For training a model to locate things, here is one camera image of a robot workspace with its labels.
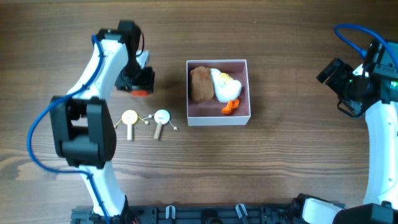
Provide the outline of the red toy fire truck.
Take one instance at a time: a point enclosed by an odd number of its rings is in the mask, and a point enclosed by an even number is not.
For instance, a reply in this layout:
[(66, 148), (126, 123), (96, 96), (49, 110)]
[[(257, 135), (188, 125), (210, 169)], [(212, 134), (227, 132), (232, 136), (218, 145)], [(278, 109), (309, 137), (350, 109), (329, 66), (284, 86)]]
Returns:
[(150, 93), (147, 90), (133, 90), (131, 95), (134, 97), (147, 97)]

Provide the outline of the yellow rattle drum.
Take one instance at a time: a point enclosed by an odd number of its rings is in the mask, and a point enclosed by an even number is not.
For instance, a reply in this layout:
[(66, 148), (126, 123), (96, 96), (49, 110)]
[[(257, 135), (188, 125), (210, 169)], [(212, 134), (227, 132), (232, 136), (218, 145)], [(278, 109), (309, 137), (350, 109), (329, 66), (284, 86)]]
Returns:
[(133, 141), (134, 140), (134, 125), (138, 121), (143, 121), (145, 125), (149, 125), (149, 122), (141, 118), (138, 113), (134, 110), (126, 110), (121, 119), (114, 125), (114, 129), (117, 129), (121, 123), (124, 123), (127, 126), (127, 140)]

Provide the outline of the white rattle drum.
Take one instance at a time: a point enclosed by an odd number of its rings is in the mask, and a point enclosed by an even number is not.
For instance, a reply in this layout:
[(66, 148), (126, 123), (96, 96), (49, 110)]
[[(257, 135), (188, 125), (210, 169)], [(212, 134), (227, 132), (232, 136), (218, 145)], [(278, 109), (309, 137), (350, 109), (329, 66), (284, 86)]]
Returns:
[(148, 116), (148, 118), (149, 119), (153, 118), (157, 124), (155, 133), (154, 133), (154, 139), (156, 139), (156, 140), (160, 139), (160, 135), (162, 133), (162, 128), (163, 128), (163, 125), (165, 125), (165, 124), (170, 124), (173, 127), (174, 131), (178, 131), (178, 127), (174, 126), (171, 122), (170, 113), (165, 109), (161, 109), (161, 110), (156, 111), (154, 114), (150, 114)]

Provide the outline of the brown plush bear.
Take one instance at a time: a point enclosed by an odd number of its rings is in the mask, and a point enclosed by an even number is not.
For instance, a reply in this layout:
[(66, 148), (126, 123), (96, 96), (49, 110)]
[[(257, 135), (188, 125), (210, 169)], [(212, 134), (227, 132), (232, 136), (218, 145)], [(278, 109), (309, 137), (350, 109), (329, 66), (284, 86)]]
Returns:
[(193, 101), (208, 101), (215, 95), (210, 69), (197, 67), (190, 71), (190, 96)]

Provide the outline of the white plush duck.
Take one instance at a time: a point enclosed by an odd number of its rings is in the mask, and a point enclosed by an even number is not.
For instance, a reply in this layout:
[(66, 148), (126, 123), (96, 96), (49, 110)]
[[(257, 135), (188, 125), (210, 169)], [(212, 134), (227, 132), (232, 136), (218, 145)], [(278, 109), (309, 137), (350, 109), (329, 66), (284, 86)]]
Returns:
[(232, 115), (240, 104), (239, 96), (243, 88), (241, 82), (216, 68), (211, 68), (210, 73), (217, 100), (220, 103), (226, 104), (221, 110), (221, 113), (224, 115)]

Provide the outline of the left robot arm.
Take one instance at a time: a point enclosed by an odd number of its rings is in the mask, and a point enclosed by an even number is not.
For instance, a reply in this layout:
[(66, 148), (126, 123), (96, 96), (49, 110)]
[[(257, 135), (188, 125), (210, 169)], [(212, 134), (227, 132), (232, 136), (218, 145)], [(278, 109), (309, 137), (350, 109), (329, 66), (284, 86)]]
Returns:
[(116, 131), (107, 102), (114, 89), (134, 96), (154, 91), (155, 73), (147, 66), (144, 34), (134, 21), (100, 29), (93, 54), (77, 83), (65, 96), (54, 96), (50, 110), (55, 151), (85, 178), (94, 207), (93, 223), (131, 223), (133, 214), (111, 162)]

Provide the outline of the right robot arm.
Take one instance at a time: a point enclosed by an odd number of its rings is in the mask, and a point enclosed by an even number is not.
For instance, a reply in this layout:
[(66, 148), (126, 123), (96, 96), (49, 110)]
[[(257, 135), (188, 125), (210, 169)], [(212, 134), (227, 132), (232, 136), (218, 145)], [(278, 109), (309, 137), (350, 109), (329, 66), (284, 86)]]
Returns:
[(365, 117), (369, 134), (369, 175), (363, 203), (341, 208), (300, 194), (288, 219), (302, 223), (397, 223), (397, 42), (375, 38), (363, 63), (353, 68), (339, 58), (317, 76), (338, 96), (341, 112)]

